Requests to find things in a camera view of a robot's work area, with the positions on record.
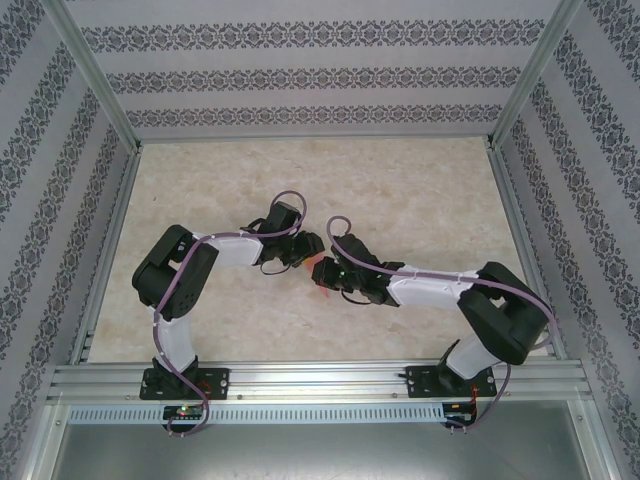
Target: damask pattern wall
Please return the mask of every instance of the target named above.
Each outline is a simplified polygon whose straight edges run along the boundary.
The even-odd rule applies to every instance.
[[[640,478],[640,2],[585,1],[502,153],[571,357]]]
[[[0,479],[66,363],[129,155],[35,0],[0,0]]]
[[[150,140],[488,134],[557,3],[67,5]]]

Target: black mounting bracket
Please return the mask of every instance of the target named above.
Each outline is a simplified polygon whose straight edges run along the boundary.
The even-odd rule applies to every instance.
[[[182,372],[191,383],[201,389],[209,400],[226,400],[229,392],[228,368],[198,368],[198,358]],[[165,369],[157,359],[153,368],[142,374],[141,400],[200,400],[196,392]]]
[[[447,388],[440,382],[437,365],[409,366],[400,376],[407,381],[409,398],[473,397],[474,388],[477,398],[495,397],[498,393],[491,368],[482,370],[471,380],[461,380],[453,388]]]

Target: decorative border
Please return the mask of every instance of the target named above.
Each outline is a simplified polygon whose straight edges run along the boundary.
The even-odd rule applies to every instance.
[[[129,110],[136,128],[332,123],[493,122],[501,105],[345,105],[322,107]]]
[[[84,27],[94,53],[223,48],[533,45],[544,20],[358,20]]]
[[[640,82],[640,15],[627,0],[587,0],[587,7],[611,45],[626,62],[635,82]]]
[[[33,286],[33,280],[38,273],[42,256],[99,109],[98,100],[88,89],[71,124],[67,140],[62,146],[42,199],[38,203],[35,218],[29,225],[25,243],[20,247],[20,258],[15,262],[16,268],[9,274],[8,286],[4,288],[4,297],[0,300],[0,360],[5,359],[5,350],[9,348],[13,339],[12,332],[17,328],[23,303],[27,301],[27,295]]]
[[[395,67],[108,74],[114,92],[174,93],[347,88],[510,88],[519,67]]]
[[[0,85],[7,82],[13,67],[44,18],[38,0],[15,0],[0,21]]]
[[[620,317],[626,322],[626,330],[634,340],[633,348],[640,349],[640,291],[631,283],[633,275],[627,273],[629,266],[616,246],[616,237],[609,232],[605,214],[599,206],[596,194],[590,186],[587,171],[582,166],[569,133],[560,118],[553,99],[544,82],[539,81],[530,95],[540,123],[549,140],[558,166],[564,174],[567,188],[575,201],[589,236],[593,252],[609,282],[609,291],[614,294]]]
[[[595,366],[596,376],[601,382],[602,392],[606,397],[607,406],[612,413],[611,420],[613,424],[616,425],[618,438],[625,445],[624,453],[629,457],[632,472],[640,477],[640,446],[638,445],[640,427],[636,422],[636,415],[631,411],[633,406],[631,399],[629,395],[624,392],[625,384],[620,380],[620,369],[613,361],[613,352],[609,346],[607,337],[601,332],[602,326],[592,306],[591,294],[583,281],[580,267],[575,260],[571,244],[566,238],[567,235],[564,231],[564,225],[558,214],[556,204],[551,197],[549,185],[542,173],[536,151],[521,118],[518,118],[513,125],[511,134],[518,149],[520,160],[525,167],[535,202],[547,231],[547,237],[553,247],[558,269],[561,272],[569,300],[573,305],[578,326],[582,330],[587,352],[591,357],[591,362]],[[515,190],[515,182],[509,164],[508,162],[505,162],[505,164]],[[522,203],[517,193],[516,198],[520,210],[522,210]],[[533,237],[528,224],[526,227],[531,243],[533,244]],[[536,260],[539,266],[542,267],[537,254]],[[545,288],[548,290],[544,275],[543,280],[545,280]]]
[[[65,91],[71,74],[76,68],[73,57],[63,42],[56,49],[47,65],[38,87],[29,100],[29,107],[20,118],[14,137],[0,157],[0,227],[9,211],[12,198],[22,184],[22,176],[33,161],[36,147],[40,145],[46,127]]]
[[[600,150],[607,157],[611,171],[617,177],[618,185],[627,200],[629,208],[640,223],[640,160],[638,149],[629,143],[629,137],[622,122],[607,101],[602,86],[593,70],[584,59],[583,53],[573,38],[567,33],[555,51],[555,58],[576,96],[582,113],[587,117],[589,128],[596,136]]]
[[[4,435],[0,439],[0,478],[11,478],[11,470],[17,463],[28,422],[34,413],[37,392],[42,385],[47,362],[51,356],[51,350],[54,347],[58,328],[66,308],[66,301],[73,287],[82,252],[89,238],[91,226],[109,175],[109,169],[113,164],[113,157],[118,143],[119,139],[115,129],[109,126],[84,194],[78,217],[67,242],[67,249],[62,255],[62,263],[56,275],[53,292],[49,296],[47,308],[43,312],[43,317],[38,327],[38,334],[31,347],[30,360],[26,363],[26,371],[20,378],[20,390],[16,392],[17,400],[9,408],[9,421],[4,424]],[[118,191],[111,206],[107,224],[111,222],[111,215],[115,208],[125,172],[126,166],[120,175]]]

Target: beige marble surface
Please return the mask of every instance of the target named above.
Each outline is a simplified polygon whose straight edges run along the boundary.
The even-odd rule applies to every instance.
[[[497,260],[521,275],[480,138],[149,145],[90,361],[154,356],[131,275],[168,226],[235,230],[264,216],[285,189],[306,196],[304,228],[325,245],[326,220],[343,214],[381,260],[451,271]],[[251,267],[214,270],[192,322],[202,360],[438,358],[470,331],[458,311],[354,306],[335,292],[326,298],[305,268],[275,277]]]

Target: gray metal panel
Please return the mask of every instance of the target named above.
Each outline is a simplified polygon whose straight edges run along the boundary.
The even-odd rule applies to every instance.
[[[55,479],[584,479],[563,402],[501,404],[468,435],[435,424],[66,429]]]

